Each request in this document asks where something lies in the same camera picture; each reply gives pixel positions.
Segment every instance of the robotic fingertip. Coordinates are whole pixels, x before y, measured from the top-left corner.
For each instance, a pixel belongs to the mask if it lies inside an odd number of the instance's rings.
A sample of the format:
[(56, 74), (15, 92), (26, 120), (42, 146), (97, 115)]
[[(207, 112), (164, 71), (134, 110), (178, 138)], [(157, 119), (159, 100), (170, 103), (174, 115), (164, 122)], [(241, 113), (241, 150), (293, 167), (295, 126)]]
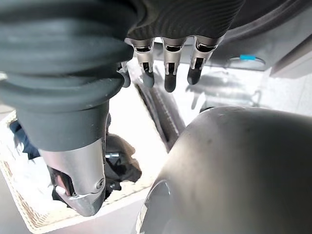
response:
[(200, 69), (189, 69), (187, 74), (187, 81), (190, 85), (197, 84), (200, 79), (201, 70)]
[(155, 80), (154, 80), (154, 73), (145, 71), (142, 74), (143, 83), (146, 87), (152, 88), (154, 86)]
[(172, 93), (176, 88), (176, 75), (169, 74), (165, 76), (165, 90)]

